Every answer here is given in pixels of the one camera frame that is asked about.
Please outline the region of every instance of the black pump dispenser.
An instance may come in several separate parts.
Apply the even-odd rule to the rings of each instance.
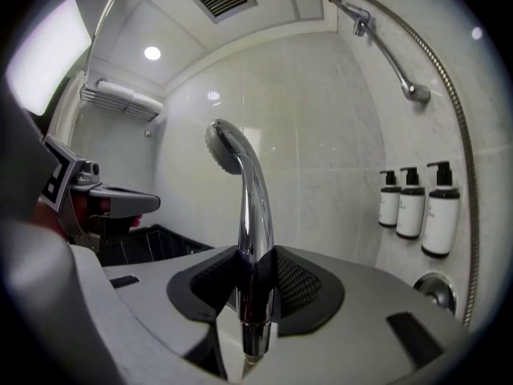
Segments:
[[[399,197],[398,225],[395,233],[406,240],[414,240],[420,237],[426,190],[420,186],[417,167],[404,167],[406,171],[406,187]]]
[[[380,171],[386,174],[386,186],[381,191],[379,205],[379,224],[386,228],[395,228],[398,223],[399,193],[401,187],[397,185],[394,170]]]
[[[417,167],[404,167],[401,171],[406,171],[406,185],[419,186]]]
[[[439,161],[438,163],[429,163],[427,167],[438,165],[436,172],[436,185],[450,187],[452,186],[452,171],[450,170],[449,161]]]
[[[386,174],[386,178],[385,178],[385,184],[386,185],[396,185],[397,184],[395,182],[395,172],[394,172],[394,170],[384,170],[384,171],[380,171],[379,173],[380,174]]]
[[[427,221],[422,251],[433,258],[444,258],[454,244],[459,216],[459,191],[452,185],[449,161],[429,163],[437,165],[436,189],[430,192],[427,203]]]

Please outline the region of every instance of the black floor tile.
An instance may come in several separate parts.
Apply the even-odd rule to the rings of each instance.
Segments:
[[[120,242],[103,245],[98,252],[99,263],[102,266],[126,265],[127,258]]]
[[[184,239],[179,237],[173,237],[173,254],[175,257],[183,257],[188,255],[187,246],[184,244]]]
[[[174,258],[173,254],[173,242],[172,238],[168,235],[161,233],[159,231],[160,244],[162,247],[162,252],[164,254],[164,259],[168,260],[169,258]]]
[[[160,261],[164,259],[164,252],[160,242],[160,232],[153,231],[152,233],[146,234],[148,244],[150,245],[151,256],[153,261]]]
[[[153,261],[146,234],[128,234],[123,238],[122,243],[128,264],[140,264],[141,262]]]

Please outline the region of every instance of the recessed light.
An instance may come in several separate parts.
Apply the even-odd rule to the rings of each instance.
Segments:
[[[160,50],[157,47],[148,47],[144,51],[144,55],[148,60],[158,60],[160,59]]]
[[[217,99],[219,99],[219,93],[217,91],[209,91],[208,94],[207,94],[207,98],[212,100],[212,101],[216,101]]]
[[[483,30],[481,30],[481,27],[476,27],[472,30],[472,38],[474,40],[479,40],[483,36]]]

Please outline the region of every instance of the chrome shower hose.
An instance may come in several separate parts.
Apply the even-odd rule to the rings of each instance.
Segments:
[[[463,106],[459,100],[458,93],[454,88],[454,84],[447,74],[446,68],[443,66],[437,55],[431,50],[429,44],[418,35],[418,33],[401,17],[395,14],[387,6],[384,6],[377,0],[365,0],[373,6],[377,7],[388,17],[392,18],[399,26],[401,26],[415,42],[424,50],[429,60],[433,63],[434,68],[440,75],[449,94],[450,101],[456,114],[459,132],[463,142],[463,154],[465,156],[465,164],[467,166],[467,183],[468,183],[468,201],[471,218],[471,271],[468,282],[467,303],[463,314],[463,325],[469,326],[472,318],[472,310],[475,304],[475,294],[478,285],[479,274],[479,204],[478,204],[478,185],[475,175],[474,154],[472,152],[471,135],[468,131],[467,119],[463,112]]]

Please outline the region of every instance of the ceiling light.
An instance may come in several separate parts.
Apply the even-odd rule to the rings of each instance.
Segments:
[[[208,94],[207,94],[207,98],[212,100],[212,101],[215,101],[217,99],[219,99],[219,93],[217,91],[209,91]]]
[[[481,27],[476,27],[472,30],[472,38],[474,40],[479,40],[483,36],[483,30],[481,30]]]
[[[144,51],[144,55],[148,60],[158,60],[160,59],[160,50],[157,47],[148,47]]]
[[[75,0],[48,14],[19,46],[7,67],[18,105],[42,115],[71,66],[91,45]]]

